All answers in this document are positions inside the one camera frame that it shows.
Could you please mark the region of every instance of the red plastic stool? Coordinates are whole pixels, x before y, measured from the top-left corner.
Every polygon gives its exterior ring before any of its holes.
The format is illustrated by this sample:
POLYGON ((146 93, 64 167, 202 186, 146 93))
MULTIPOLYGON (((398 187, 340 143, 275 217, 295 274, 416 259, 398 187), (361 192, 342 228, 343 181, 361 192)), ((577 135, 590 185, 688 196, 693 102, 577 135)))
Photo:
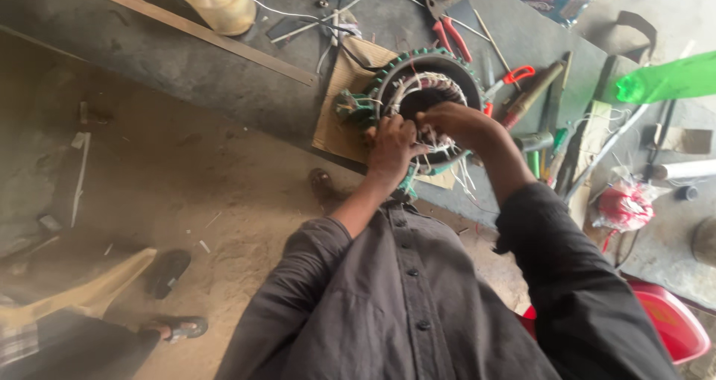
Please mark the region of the red plastic stool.
MULTIPOLYGON (((676 296, 661 286, 628 281, 629 286, 647 312, 674 364, 698 358, 709 351, 711 340, 698 320, 676 296)), ((537 312, 530 306, 518 319, 536 339, 534 319, 537 312)))

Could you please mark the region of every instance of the cardboard box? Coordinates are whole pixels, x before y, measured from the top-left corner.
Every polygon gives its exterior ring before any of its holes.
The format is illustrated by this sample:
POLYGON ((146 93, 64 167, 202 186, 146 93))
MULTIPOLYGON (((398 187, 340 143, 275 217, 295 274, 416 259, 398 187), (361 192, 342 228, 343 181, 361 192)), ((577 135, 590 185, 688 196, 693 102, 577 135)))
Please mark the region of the cardboard box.
POLYGON ((521 0, 565 28, 571 28, 579 15, 594 0, 521 0))

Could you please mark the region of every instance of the workbench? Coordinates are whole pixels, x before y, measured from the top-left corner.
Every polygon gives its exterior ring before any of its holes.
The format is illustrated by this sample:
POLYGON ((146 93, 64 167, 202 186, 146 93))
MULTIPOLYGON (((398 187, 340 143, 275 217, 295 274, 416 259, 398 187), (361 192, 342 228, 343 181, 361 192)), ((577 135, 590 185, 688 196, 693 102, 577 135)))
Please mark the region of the workbench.
MULTIPOLYGON (((618 77, 639 66, 624 57, 610 57, 604 68, 604 84, 610 85, 618 77)), ((621 103, 613 96, 598 89, 598 99, 611 103, 615 109, 636 110, 636 105, 621 103)), ((592 197, 610 182, 611 170, 621 162, 630 166, 634 174, 643 174, 646 170, 650 151, 647 145, 654 141, 654 126, 663 121, 668 102, 657 102, 649 106, 647 112, 628 130, 612 148, 613 155, 605 157, 592 173, 592 197)), ((716 114, 703 107, 697 99, 683 99, 676 102, 671 127, 713 129, 716 127, 716 114)), ((657 164, 669 164, 685 161, 697 161, 716 158, 716 137, 712 138, 710 155, 681 154, 675 151, 660 151, 657 164)), ((614 261, 615 253, 619 261, 629 253, 631 256, 620 270, 627 277, 635 277, 649 283, 663 286, 676 296, 684 298, 689 304, 699 308, 716 310, 716 268, 699 263, 691 251, 694 230, 701 221, 716 214, 716 180, 705 177, 696 180, 699 196, 694 201, 680 200, 674 191, 660 196, 654 201, 654 216, 639 231, 615 235, 611 241, 607 259, 614 261)), ((694 182, 681 179, 677 183, 694 182)), ((655 186, 676 187, 668 182, 654 181, 655 186)))
MULTIPOLYGON (((146 1, 205 25, 181 1, 146 1)), ((540 71, 567 51, 574 52, 557 126, 565 127, 567 121, 579 119, 593 96, 606 54, 519 0, 470 1, 512 68, 532 65, 540 71)), ((327 12, 318 9, 315 2, 266 0, 269 7, 289 12, 318 16, 327 12)), ((436 39, 429 11, 410 0, 363 0, 351 11, 359 20, 363 36, 370 39, 374 33, 376 44, 389 50, 429 47, 436 39)), ((258 31, 247 44, 304 70, 315 71, 318 57, 329 42, 321 29, 292 37, 290 44, 279 49, 269 42, 265 32, 282 16, 271 12, 264 15, 268 19, 259 19, 258 31)), ((0 25, 177 98, 217 110, 229 119, 350 169, 364 170, 356 162, 311 148, 335 51, 325 61, 320 85, 309 87, 109 0, 0 0, 0 25)), ((475 58, 472 69, 477 76, 486 76, 481 57, 488 56, 492 58, 496 78, 501 78, 506 71, 491 45, 467 30, 462 29, 461 33, 475 58)), ((529 80, 522 83, 524 88, 530 84, 529 80)), ((515 134, 537 131, 546 95, 513 129, 515 134)), ((496 118, 503 117, 501 103, 514 97, 511 86, 497 94, 496 118)), ((459 184, 446 190, 416 183, 417 195, 480 224, 494 226, 498 208, 486 174, 478 166, 470 165, 468 170, 477 186, 477 191, 472 192, 482 209, 470 202, 459 184)))

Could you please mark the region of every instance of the pliers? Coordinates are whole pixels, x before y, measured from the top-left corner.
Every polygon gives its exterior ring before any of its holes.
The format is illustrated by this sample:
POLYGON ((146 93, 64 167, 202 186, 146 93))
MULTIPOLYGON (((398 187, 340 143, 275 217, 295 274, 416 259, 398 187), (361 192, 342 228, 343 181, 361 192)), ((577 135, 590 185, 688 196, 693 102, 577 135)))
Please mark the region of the pliers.
POLYGON ((458 44, 458 48, 462 53, 462 59, 471 63, 472 56, 470 55, 470 51, 468 51, 468 46, 465 45, 465 41, 462 39, 462 36, 460 36, 460 33, 452 26, 452 18, 444 14, 444 8, 438 6, 435 0, 425 0, 425 6, 430 10, 430 14, 433 15, 433 18, 435 18, 433 31, 437 33, 437 38, 443 44, 443 47, 452 53, 450 42, 448 42, 448 37, 445 35, 445 31, 447 30, 447 33, 450 33, 452 39, 458 44))
MULTIPOLYGON (((488 63, 488 68, 490 69, 488 74, 492 74, 492 63, 488 63)), ((488 89, 485 92, 485 114, 488 117, 492 117, 493 112, 493 100, 495 99, 495 94, 497 91, 500 90, 503 86, 505 86, 506 83, 515 83, 519 81, 522 78, 531 77, 535 74, 535 69, 532 68, 530 65, 523 65, 522 67, 516 68, 509 73, 507 73, 502 79, 495 82, 492 86, 490 86, 490 89, 488 89)))

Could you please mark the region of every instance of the red-handled pliers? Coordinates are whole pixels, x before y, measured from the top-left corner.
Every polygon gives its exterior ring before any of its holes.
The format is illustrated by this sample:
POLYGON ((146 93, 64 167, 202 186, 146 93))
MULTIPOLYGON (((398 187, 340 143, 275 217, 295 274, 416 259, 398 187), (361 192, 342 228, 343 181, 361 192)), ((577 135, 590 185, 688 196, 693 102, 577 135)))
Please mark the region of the red-handled pliers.
POLYGON ((501 80, 494 83, 494 85, 490 86, 490 89, 488 89, 485 92, 485 114, 488 117, 492 117, 492 111, 493 111, 493 100, 495 99, 495 94, 497 91, 500 90, 505 84, 515 83, 519 81, 522 78, 531 77, 535 74, 535 69, 532 68, 530 65, 523 65, 522 67, 516 68, 512 71, 510 71, 508 74, 506 74, 501 80))
POLYGON ((425 6, 430 10, 430 14, 433 15, 433 18, 435 18, 433 31, 437 33, 437 38, 440 40, 440 43, 442 43, 443 47, 452 53, 450 42, 448 42, 448 37, 445 35, 445 31, 447 30, 447 33, 449 33, 455 43, 458 44, 458 48, 462 53, 462 59, 471 63, 472 56, 470 55, 468 46, 465 44, 462 36, 460 36, 460 33, 454 26, 452 26, 452 18, 444 15, 443 8, 439 7, 435 0, 425 0, 425 6))

